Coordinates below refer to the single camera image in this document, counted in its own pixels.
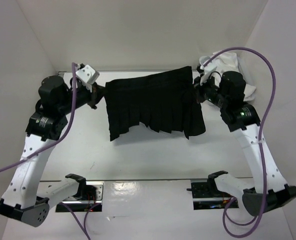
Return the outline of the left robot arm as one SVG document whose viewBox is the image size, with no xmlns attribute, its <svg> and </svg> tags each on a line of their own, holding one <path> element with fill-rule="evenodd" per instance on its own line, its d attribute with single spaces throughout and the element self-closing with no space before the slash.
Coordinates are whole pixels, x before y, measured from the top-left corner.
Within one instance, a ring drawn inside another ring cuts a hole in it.
<svg viewBox="0 0 296 240">
<path fill-rule="evenodd" d="M 39 190 L 39 183 L 55 148 L 71 129 L 75 110 L 91 100 L 91 87 L 73 77 L 70 85 L 61 76 L 42 80 L 40 99 L 26 128 L 25 146 L 8 189 L 0 197 L 0 215 L 33 227 L 40 226 L 51 208 L 69 197 L 94 203 L 99 187 L 87 184 L 86 178 L 68 174 Z"/>
</svg>

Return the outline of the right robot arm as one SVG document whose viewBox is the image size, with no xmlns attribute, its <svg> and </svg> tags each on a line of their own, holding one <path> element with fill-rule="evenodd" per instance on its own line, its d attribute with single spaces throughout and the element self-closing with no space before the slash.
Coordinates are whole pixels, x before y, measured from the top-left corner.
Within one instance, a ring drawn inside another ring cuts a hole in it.
<svg viewBox="0 0 296 240">
<path fill-rule="evenodd" d="M 200 102 L 209 101 L 220 109 L 220 116 L 239 142 L 250 167 L 253 184 L 235 178 L 226 171 L 212 173 L 207 179 L 207 192 L 217 197 L 227 193 L 251 216 L 280 208 L 296 198 L 296 186 L 290 186 L 278 170 L 263 134 L 255 108 L 244 101 L 246 82 L 241 73 L 222 74 L 219 86 L 209 75 L 205 82 L 198 76 L 193 85 Z"/>
</svg>

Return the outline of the black pleated skirt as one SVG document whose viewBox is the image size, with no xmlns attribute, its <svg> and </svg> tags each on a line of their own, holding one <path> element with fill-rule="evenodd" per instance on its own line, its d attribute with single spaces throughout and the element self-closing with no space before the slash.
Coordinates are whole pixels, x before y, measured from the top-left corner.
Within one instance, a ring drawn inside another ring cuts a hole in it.
<svg viewBox="0 0 296 240">
<path fill-rule="evenodd" d="M 139 124 L 155 132 L 183 132 L 186 138 L 206 132 L 190 66 L 115 79 L 105 84 L 104 98 L 111 141 Z"/>
</svg>

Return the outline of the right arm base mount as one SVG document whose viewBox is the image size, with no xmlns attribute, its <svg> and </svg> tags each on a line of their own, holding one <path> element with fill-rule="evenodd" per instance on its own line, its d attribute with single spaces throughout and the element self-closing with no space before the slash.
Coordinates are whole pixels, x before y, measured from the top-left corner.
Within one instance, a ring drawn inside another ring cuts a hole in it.
<svg viewBox="0 0 296 240">
<path fill-rule="evenodd" d="M 221 191 L 212 191 L 206 180 L 191 180 L 186 189 L 192 195 L 193 209 L 218 210 L 224 209 L 231 202 L 232 196 Z"/>
</svg>

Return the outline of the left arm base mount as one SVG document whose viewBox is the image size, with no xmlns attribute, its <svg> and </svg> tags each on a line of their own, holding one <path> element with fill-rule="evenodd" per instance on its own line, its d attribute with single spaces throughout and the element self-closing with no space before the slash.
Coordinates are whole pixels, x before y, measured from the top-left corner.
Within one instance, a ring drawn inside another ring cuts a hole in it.
<svg viewBox="0 0 296 240">
<path fill-rule="evenodd" d="M 81 198 L 70 196 L 62 201 L 74 213 L 101 212 L 103 200 L 103 181 L 87 181 L 87 188 Z"/>
</svg>

